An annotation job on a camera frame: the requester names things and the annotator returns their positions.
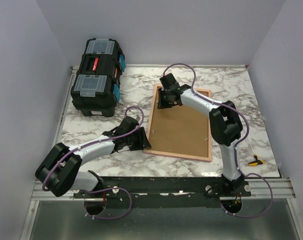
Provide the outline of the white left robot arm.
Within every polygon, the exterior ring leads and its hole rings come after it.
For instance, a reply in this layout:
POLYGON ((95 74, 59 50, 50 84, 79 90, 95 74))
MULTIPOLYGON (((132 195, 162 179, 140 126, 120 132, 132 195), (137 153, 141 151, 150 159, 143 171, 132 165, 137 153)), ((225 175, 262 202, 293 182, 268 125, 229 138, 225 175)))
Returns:
POLYGON ((104 131, 98 138, 74 146, 61 142, 55 144, 35 171, 37 180, 45 191, 61 197, 69 190, 85 190, 92 198, 103 190, 97 174, 81 172, 80 167, 102 156, 119 152, 124 147, 130 151, 150 149, 145 128, 138 121, 126 116, 119 126, 104 131))

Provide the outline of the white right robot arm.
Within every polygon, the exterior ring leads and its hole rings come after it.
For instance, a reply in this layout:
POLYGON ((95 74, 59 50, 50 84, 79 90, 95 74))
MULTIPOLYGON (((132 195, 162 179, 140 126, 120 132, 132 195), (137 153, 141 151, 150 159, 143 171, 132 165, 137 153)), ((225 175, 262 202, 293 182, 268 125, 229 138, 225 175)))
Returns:
POLYGON ((219 144, 223 163, 220 189, 225 195, 233 196, 245 181, 237 149, 243 130, 240 112, 232 101, 215 101, 198 93, 193 85, 180 85, 171 73, 163 75, 160 82, 158 109, 185 105, 209 118, 211 136, 219 144))

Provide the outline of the pink picture frame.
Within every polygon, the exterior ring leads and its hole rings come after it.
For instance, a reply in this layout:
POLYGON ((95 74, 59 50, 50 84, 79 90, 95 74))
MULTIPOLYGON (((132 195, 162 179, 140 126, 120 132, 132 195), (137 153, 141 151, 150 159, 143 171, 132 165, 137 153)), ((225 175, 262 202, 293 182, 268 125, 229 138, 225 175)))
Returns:
POLYGON ((157 109, 158 90, 153 90, 146 136, 151 145, 145 154, 212 161, 212 137, 209 118, 189 106, 157 109))

